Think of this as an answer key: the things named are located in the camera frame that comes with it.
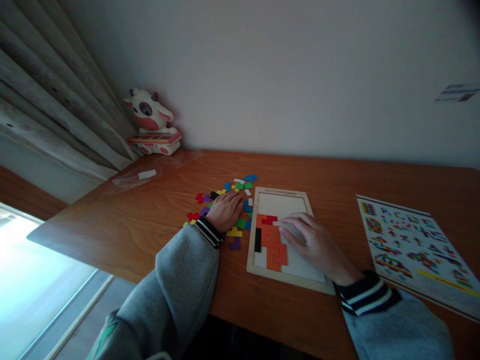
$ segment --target right hand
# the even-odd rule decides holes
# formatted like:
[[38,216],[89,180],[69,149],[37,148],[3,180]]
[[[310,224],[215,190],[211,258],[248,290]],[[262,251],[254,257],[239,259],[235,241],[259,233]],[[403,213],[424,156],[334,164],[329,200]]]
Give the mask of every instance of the right hand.
[[303,245],[290,231],[281,227],[280,233],[288,243],[310,265],[324,273],[337,285],[348,286],[364,277],[347,259],[329,232],[313,216],[305,212],[294,212],[280,221],[293,225],[306,240],[306,244]]

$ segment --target gray sleeve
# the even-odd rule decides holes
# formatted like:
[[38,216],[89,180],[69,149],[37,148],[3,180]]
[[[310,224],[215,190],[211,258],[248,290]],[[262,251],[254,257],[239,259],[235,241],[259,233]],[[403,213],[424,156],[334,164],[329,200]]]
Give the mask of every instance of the gray sleeve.
[[443,321],[417,298],[389,289],[373,271],[365,273],[355,286],[340,286],[343,315],[361,360],[455,358]]
[[182,356],[208,315],[217,280],[221,235],[206,236],[208,228],[187,225],[156,255],[155,269],[107,318],[90,359]]

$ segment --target wooden desk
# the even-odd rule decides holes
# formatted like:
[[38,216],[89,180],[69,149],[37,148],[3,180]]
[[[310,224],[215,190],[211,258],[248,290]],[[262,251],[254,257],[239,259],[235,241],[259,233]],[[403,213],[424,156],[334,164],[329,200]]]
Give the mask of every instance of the wooden desk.
[[[356,194],[431,213],[471,270],[480,276],[476,225],[480,219],[480,177],[473,169],[203,153],[166,176],[127,192],[104,195],[113,186],[107,181],[28,238],[138,283],[154,268],[155,254],[181,228],[186,214],[204,207],[195,201],[197,193],[220,190],[234,178],[257,174],[255,186],[307,192],[315,217],[359,269],[374,267]],[[120,174],[153,164],[156,158],[145,156]],[[356,359],[339,297],[247,273],[248,236],[245,231],[240,251],[228,251],[226,242],[220,247],[210,313],[325,360]],[[480,354],[480,325],[424,302],[447,323],[457,358],[476,358]]]

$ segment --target hand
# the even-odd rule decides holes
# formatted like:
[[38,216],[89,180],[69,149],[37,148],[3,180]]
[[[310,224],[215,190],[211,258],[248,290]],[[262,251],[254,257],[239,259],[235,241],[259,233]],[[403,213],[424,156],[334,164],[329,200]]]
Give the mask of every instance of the hand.
[[305,237],[303,245],[290,231],[281,227],[280,233],[288,243],[314,268],[318,269],[337,285],[348,286],[364,275],[347,259],[329,232],[305,212],[294,212],[281,220],[291,224]]
[[239,192],[230,191],[215,199],[206,219],[219,233],[225,233],[235,225],[242,211],[242,195]]

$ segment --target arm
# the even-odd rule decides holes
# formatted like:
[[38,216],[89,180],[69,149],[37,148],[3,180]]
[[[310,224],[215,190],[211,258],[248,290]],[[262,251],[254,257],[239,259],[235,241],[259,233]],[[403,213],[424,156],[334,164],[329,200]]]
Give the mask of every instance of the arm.
[[447,326],[421,301],[389,289],[372,270],[358,271],[312,216],[293,213],[281,221],[305,237],[304,245],[281,228],[290,245],[339,285],[343,315],[361,360],[454,359]]
[[179,359],[203,325],[217,279],[221,232],[242,209],[242,196],[219,196],[207,217],[180,230],[156,255],[155,269],[111,313],[88,359]]

